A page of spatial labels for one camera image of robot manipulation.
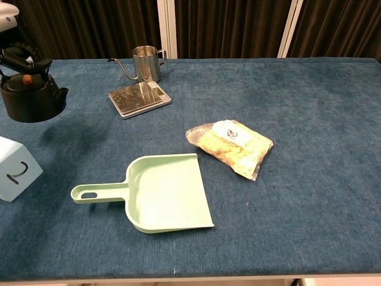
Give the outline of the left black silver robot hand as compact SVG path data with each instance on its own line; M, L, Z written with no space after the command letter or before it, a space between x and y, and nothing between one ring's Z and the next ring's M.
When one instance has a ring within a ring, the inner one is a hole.
M43 58L19 28L1 32L1 65L21 74L47 74L51 58Z

